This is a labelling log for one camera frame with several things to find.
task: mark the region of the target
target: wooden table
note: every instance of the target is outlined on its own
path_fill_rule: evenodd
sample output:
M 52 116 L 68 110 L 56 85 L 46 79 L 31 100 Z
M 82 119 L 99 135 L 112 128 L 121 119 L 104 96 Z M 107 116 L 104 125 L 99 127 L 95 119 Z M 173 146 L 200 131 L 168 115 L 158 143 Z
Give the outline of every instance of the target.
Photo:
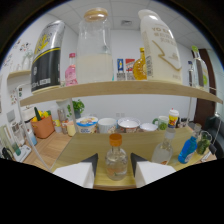
M 168 165 L 176 171 L 197 163 L 203 156 L 196 152 L 187 164 L 181 164 L 177 157 L 187 139 L 190 138 L 192 130 L 189 127 L 177 128 L 175 137 L 172 141 L 173 156 Z M 80 134 L 76 133 L 71 141 L 62 151 L 56 162 L 52 166 L 52 172 L 55 169 L 79 163 L 82 160 L 98 153 L 98 164 L 94 182 L 95 189 L 118 190 L 136 188 L 135 178 L 133 176 L 130 153 L 135 153 L 149 161 L 157 144 L 163 141 L 165 131 L 122 133 L 121 147 L 128 154 L 127 176 L 121 181 L 110 180 L 105 171 L 105 155 L 111 148 L 109 144 L 110 134 Z

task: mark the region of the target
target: potted plant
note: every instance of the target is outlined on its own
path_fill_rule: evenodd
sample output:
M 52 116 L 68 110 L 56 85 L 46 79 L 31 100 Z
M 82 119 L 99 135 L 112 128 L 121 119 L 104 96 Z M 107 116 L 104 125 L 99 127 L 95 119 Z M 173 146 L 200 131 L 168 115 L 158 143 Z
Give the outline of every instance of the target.
M 75 118 L 78 119 L 81 117 L 81 113 L 84 111 L 85 105 L 80 99 L 78 99 L 78 101 L 73 100 L 72 103 L 75 111 Z M 69 115 L 67 115 L 67 117 L 70 117 L 72 115 L 70 104 L 67 106 L 67 108 L 69 112 Z

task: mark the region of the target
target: white bowl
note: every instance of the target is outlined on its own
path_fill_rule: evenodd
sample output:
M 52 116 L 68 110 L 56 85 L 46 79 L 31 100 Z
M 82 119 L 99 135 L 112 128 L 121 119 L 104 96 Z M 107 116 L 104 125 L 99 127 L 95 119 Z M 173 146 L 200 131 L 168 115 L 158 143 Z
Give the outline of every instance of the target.
M 117 123 L 120 126 L 120 129 L 126 133 L 135 132 L 137 127 L 139 127 L 141 124 L 140 120 L 133 117 L 121 118 Z
M 144 123 L 144 124 L 140 125 L 140 128 L 144 132 L 147 132 L 147 131 L 155 131 L 158 128 L 158 126 L 155 124 L 151 124 L 151 123 Z

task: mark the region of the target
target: pink bottle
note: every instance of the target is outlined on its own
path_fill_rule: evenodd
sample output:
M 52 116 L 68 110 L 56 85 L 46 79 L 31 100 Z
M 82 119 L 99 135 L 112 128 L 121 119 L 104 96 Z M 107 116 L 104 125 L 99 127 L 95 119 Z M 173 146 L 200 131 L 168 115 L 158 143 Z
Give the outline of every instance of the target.
M 65 85 L 73 86 L 78 84 L 75 72 L 75 53 L 69 54 L 70 65 L 65 71 Z

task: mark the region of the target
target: basket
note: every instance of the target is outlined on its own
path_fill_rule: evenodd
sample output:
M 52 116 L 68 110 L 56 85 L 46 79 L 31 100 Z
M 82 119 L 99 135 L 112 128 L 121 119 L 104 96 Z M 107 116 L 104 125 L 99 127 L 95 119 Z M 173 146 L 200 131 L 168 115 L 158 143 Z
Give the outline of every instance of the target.
M 37 138 L 47 138 L 54 132 L 54 126 L 51 115 L 41 121 L 32 122 L 34 134 Z

